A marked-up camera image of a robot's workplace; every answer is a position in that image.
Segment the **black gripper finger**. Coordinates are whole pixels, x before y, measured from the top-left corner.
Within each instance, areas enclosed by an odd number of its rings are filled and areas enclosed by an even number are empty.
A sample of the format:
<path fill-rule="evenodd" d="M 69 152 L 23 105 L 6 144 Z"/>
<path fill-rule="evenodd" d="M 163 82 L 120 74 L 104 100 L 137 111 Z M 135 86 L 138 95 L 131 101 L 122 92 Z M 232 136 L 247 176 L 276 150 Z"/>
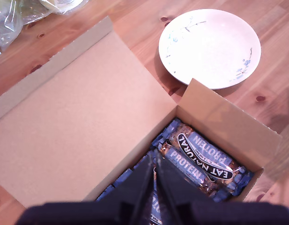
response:
<path fill-rule="evenodd" d="M 212 219 L 204 208 L 212 200 L 188 182 L 175 166 L 156 152 L 157 186 L 177 225 L 210 225 Z"/>
<path fill-rule="evenodd" d="M 96 225 L 138 225 L 153 188 L 153 162 L 147 154 L 132 173 L 97 201 Z"/>

